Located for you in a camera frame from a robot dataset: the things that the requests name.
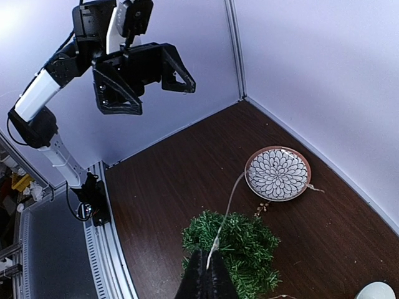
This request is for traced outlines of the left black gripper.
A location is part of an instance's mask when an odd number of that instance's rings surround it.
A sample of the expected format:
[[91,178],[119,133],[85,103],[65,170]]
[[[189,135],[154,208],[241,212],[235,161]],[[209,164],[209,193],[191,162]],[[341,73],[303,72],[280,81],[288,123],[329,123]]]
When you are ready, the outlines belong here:
[[195,93],[196,82],[171,44],[161,44],[161,54],[144,45],[106,54],[105,39],[115,6],[115,1],[91,1],[80,3],[72,10],[77,75],[81,76],[91,67],[93,60],[100,61],[92,67],[100,112],[142,115],[142,101],[138,96],[144,94],[145,85],[160,80],[163,90]]

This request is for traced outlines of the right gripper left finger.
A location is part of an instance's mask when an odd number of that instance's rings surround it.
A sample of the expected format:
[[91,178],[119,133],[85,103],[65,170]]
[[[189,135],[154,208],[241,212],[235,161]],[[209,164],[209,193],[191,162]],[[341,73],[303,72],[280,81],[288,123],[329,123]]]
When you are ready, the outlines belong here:
[[207,298],[206,285],[206,252],[195,250],[188,262],[175,298]]

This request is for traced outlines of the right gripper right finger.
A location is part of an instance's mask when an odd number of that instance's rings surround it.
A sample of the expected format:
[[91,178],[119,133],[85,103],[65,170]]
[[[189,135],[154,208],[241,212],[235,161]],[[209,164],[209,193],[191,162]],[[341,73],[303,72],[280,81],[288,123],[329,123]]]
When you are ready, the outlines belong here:
[[209,263],[209,298],[238,298],[224,260],[218,251],[212,253]]

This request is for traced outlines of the small green christmas tree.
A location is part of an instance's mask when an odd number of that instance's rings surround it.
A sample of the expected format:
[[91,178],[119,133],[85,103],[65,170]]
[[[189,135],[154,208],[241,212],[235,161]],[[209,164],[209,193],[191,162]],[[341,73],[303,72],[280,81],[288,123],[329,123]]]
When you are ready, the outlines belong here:
[[260,217],[233,212],[227,217],[203,211],[192,218],[182,230],[183,250],[192,254],[196,249],[209,251],[217,231],[219,249],[239,298],[260,298],[276,289],[279,271],[272,265],[280,238],[263,224]]

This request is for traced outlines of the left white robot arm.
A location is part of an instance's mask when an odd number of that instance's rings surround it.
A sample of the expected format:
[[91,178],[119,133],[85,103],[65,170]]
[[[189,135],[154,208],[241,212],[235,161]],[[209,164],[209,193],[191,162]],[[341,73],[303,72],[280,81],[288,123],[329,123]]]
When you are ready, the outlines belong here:
[[143,113],[145,87],[194,93],[196,83],[176,47],[156,42],[135,45],[146,33],[152,1],[80,2],[72,10],[73,29],[10,109],[8,118],[25,145],[50,160],[78,191],[96,182],[64,146],[47,103],[73,79],[93,72],[98,109],[105,115]]

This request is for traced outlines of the patterned ceramic plate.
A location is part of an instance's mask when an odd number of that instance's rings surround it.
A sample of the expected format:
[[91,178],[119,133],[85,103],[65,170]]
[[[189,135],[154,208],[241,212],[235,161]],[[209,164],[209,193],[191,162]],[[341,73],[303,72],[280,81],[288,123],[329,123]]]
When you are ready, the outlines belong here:
[[267,146],[247,160],[245,180],[259,197],[286,202],[300,196],[310,184],[309,162],[298,151],[285,146]]

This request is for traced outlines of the white ceramic bowl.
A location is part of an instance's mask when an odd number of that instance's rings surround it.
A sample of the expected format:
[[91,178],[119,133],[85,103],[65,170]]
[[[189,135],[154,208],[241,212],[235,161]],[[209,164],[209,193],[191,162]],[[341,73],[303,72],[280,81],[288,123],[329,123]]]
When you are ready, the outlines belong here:
[[396,299],[395,292],[385,282],[372,282],[364,286],[355,299]]

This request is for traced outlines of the left aluminium frame post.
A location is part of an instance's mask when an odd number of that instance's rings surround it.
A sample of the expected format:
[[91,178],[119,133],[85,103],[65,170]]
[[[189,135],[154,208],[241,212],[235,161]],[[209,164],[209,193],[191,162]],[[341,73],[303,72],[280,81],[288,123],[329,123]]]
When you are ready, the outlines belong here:
[[226,10],[229,36],[233,49],[234,66],[239,90],[239,99],[245,100],[247,98],[246,76],[236,6],[233,0],[224,0],[224,6]]

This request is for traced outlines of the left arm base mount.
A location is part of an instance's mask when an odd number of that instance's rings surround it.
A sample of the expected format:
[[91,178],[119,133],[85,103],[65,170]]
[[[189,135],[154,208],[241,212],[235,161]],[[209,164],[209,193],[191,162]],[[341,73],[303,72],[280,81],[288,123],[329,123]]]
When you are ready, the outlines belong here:
[[94,226],[104,225],[111,221],[105,192],[105,185],[96,174],[87,173],[87,178],[80,188],[72,188],[80,204],[77,218],[86,222],[93,220]]

